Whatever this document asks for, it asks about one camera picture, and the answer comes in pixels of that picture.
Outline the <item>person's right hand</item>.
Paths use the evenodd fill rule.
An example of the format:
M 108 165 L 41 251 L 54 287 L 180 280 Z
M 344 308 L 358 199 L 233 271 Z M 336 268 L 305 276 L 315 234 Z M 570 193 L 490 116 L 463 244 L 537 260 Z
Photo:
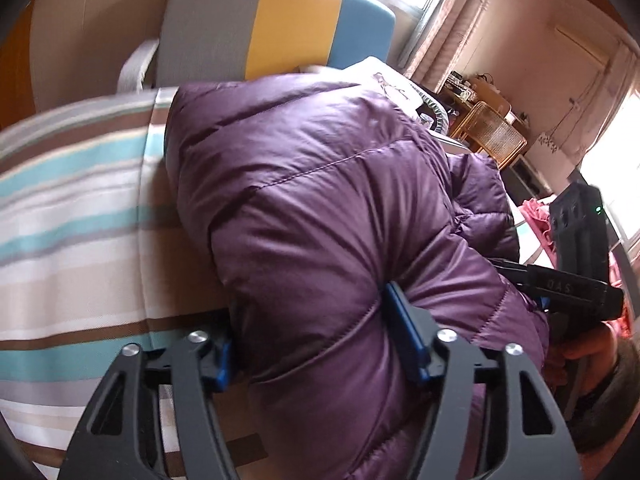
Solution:
M 568 383 L 566 364 L 585 359 L 587 367 L 579 388 L 584 396 L 594 390 L 612 372 L 617 362 L 617 337 L 611 326 L 600 323 L 592 330 L 580 334 L 576 339 L 550 346 L 542 377 L 554 391 Z

